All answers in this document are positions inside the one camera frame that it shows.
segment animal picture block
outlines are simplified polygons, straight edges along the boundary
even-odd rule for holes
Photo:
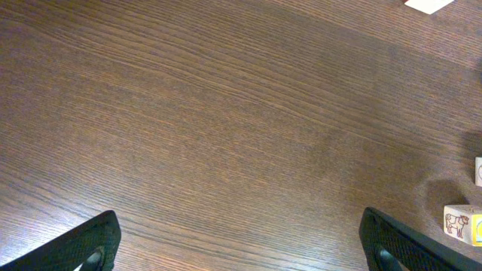
[[[473,246],[482,246],[482,208],[471,205],[444,207],[444,232]]]

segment yellow block face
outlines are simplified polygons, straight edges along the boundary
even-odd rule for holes
[[[472,245],[482,246],[482,215],[472,215]]]

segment black plastic object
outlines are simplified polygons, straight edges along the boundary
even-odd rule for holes
[[[482,270],[482,264],[412,230],[374,208],[359,229],[370,270]]]
[[[103,212],[47,244],[0,267],[10,270],[107,271],[121,240],[121,229],[114,211]]]

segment wooden table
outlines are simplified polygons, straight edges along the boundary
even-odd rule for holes
[[[402,1],[0,4],[0,264],[102,211],[116,270],[366,269],[373,206],[482,205],[482,10]]]

